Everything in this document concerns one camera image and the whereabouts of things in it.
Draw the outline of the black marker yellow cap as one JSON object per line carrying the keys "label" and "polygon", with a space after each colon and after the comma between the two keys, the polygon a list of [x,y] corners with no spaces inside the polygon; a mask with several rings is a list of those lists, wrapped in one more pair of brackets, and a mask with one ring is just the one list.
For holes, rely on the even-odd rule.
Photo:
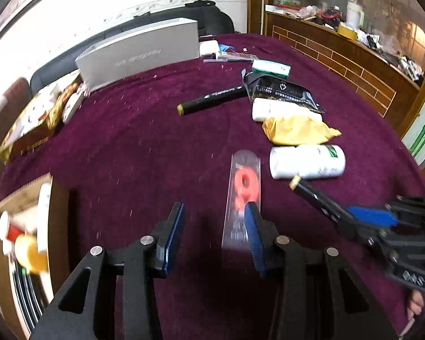
{"label": "black marker yellow cap", "polygon": [[328,194],[315,189],[307,180],[296,175],[289,182],[290,189],[299,197],[302,197],[318,212],[321,212],[337,226],[352,225],[356,222],[355,217],[345,210],[337,201]]}

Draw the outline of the white bottle green label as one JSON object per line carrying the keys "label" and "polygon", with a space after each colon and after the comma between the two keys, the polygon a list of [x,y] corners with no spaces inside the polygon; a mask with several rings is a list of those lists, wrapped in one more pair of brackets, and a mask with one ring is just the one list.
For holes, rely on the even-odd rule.
{"label": "white bottle green label", "polygon": [[344,151],[337,145],[274,146],[269,154],[269,170],[275,180],[296,175],[305,179],[339,177],[345,166]]}

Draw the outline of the yellow snack packet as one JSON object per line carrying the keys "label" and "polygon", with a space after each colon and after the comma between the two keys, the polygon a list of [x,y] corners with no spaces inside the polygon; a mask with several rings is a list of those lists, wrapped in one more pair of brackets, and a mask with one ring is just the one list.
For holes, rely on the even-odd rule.
{"label": "yellow snack packet", "polygon": [[342,135],[326,123],[302,115],[288,119],[267,118],[262,123],[262,129],[269,141],[279,146],[324,144]]}

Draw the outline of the white tube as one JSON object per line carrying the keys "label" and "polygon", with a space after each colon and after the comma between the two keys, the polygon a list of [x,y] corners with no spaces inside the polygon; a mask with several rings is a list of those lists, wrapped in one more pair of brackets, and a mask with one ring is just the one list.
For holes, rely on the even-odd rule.
{"label": "white tube", "polygon": [[306,116],[322,122],[322,115],[290,102],[257,97],[252,103],[252,119],[255,122],[263,122],[267,118],[289,119],[293,116]]}

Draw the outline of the black foil snack packet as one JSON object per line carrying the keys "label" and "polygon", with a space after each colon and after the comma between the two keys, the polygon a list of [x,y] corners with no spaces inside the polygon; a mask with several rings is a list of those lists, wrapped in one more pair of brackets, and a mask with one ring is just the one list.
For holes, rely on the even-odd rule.
{"label": "black foil snack packet", "polygon": [[284,101],[306,107],[317,114],[326,110],[315,101],[312,93],[300,84],[287,81],[285,78],[261,71],[241,72],[243,86],[251,102],[257,97]]}

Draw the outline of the brown cardboard tray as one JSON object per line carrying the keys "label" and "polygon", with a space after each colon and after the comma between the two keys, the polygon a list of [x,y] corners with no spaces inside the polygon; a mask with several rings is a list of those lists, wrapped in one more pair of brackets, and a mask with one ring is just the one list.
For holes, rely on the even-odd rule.
{"label": "brown cardboard tray", "polygon": [[68,204],[50,174],[0,202],[0,313],[18,339],[30,338],[70,275]]}

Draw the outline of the maroon table cloth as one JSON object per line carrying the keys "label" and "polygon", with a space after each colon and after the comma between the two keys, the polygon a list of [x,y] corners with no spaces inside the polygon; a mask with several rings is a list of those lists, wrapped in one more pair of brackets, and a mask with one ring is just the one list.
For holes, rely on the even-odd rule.
{"label": "maroon table cloth", "polygon": [[155,283],[164,338],[265,339],[266,309],[252,258],[221,247],[231,157],[251,150],[262,165],[262,216],[305,247],[337,248],[400,332],[407,322],[404,287],[285,181],[271,177],[272,146],[248,99],[177,114],[179,103],[239,85],[245,68],[185,61],[94,92],[55,137],[6,165],[0,199],[46,173],[70,189],[72,262],[95,245],[128,246],[183,202],[176,264]]}

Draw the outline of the green white small box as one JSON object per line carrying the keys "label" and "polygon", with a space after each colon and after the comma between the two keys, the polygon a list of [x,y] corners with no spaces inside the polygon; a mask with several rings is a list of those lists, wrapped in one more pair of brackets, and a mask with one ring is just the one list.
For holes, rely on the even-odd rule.
{"label": "green white small box", "polygon": [[275,75],[281,78],[288,78],[291,67],[282,63],[268,60],[254,60],[252,63],[252,70]]}

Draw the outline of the white power strip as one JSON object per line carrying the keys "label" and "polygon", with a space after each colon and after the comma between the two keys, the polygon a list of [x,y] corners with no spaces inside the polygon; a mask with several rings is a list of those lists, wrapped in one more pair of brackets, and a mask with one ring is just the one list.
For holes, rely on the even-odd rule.
{"label": "white power strip", "polygon": [[62,114],[62,122],[63,124],[67,124],[78,111],[80,106],[83,104],[83,101],[90,96],[90,89],[88,89],[87,84],[82,83],[77,91],[72,94],[67,101],[63,114]]}

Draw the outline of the black marker olive cap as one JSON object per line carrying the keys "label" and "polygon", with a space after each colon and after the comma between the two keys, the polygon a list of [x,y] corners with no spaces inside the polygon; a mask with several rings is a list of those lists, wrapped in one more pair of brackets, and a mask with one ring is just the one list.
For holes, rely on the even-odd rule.
{"label": "black marker olive cap", "polygon": [[177,112],[179,116],[193,114],[246,96],[247,91],[243,86],[229,88],[183,102],[177,105]]}

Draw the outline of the white cup with straw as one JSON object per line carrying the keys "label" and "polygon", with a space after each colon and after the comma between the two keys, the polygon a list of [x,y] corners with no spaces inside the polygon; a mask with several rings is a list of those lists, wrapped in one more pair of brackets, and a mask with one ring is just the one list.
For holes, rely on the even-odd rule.
{"label": "white cup with straw", "polygon": [[346,24],[353,29],[362,27],[365,19],[363,6],[359,0],[348,0],[346,7]]}

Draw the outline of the clear pen packet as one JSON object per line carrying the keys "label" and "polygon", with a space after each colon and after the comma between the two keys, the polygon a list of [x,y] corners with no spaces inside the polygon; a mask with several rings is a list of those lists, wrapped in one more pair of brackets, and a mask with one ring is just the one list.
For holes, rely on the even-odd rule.
{"label": "clear pen packet", "polygon": [[204,58],[203,61],[213,62],[253,62],[259,58],[254,54],[239,52],[216,52],[210,58]]}

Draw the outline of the white power adapter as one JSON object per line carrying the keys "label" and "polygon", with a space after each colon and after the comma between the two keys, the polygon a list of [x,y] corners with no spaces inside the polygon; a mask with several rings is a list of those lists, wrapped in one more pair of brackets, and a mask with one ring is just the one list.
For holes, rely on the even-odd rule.
{"label": "white power adapter", "polygon": [[220,52],[217,40],[201,41],[199,43],[199,56],[211,56]]}

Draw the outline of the large grey box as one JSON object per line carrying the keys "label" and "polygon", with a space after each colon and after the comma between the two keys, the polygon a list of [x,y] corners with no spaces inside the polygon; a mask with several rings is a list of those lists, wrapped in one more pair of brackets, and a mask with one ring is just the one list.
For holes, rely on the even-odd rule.
{"label": "large grey box", "polygon": [[123,78],[199,57],[198,22],[172,18],[114,35],[75,59],[88,89],[96,91]]}

